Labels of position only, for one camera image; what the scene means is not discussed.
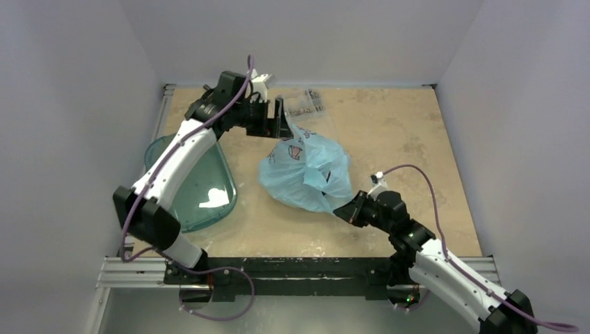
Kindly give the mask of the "light blue plastic bag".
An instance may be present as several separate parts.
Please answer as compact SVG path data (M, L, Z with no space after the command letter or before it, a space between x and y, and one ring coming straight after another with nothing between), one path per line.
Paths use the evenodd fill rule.
M354 197L350 156L336 141L292 125L258 165L258 182L275 200L309 212L331 214Z

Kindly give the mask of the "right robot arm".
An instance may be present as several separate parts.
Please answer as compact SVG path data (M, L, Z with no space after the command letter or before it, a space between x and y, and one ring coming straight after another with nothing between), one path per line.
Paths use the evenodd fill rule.
M442 239L410 217L395 191L376 197L359 191L334 210L336 217L359 228L372 226L388 234L388 285L409 282L423 286L462 316L477 333L537 333L528 297L508 292L452 255Z

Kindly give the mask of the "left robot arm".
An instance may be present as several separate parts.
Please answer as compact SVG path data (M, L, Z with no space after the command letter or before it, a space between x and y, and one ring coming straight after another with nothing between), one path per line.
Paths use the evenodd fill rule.
M181 184L202 156L233 127L246 135L282 138L291 131L279 102L268 115L272 74L224 71L213 88L192 102L171 143L134 184L119 186L113 202L124 236L131 235L178 263L180 275L197 285L207 277L207 253L192 244L169 212Z

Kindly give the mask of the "clear plastic organizer box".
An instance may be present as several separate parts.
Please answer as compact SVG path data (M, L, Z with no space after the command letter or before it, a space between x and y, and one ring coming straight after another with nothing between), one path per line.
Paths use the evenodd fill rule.
M299 89L281 96L287 122L336 141L337 131L318 90Z

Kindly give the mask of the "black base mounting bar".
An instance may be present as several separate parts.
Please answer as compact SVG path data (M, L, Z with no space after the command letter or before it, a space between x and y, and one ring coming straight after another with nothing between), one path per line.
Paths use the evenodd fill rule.
M427 297L396 257L211 257L212 273L166 263L165 285L203 289L214 301L258 296L355 296L401 307Z

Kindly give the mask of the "teal plastic tub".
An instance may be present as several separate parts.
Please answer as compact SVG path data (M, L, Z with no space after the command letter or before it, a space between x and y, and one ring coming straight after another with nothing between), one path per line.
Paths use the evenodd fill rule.
M165 173L159 172L154 187L165 186L170 206L166 210L180 223L182 233L196 232L218 223L234 209L237 187L219 143L196 162L175 196L170 196Z

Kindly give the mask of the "aluminium frame rail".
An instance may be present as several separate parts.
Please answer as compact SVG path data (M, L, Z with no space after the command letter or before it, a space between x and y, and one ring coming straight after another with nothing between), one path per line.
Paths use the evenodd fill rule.
M164 286L166 261L161 257L139 257L123 262L119 257L105 257L96 288L158 288Z

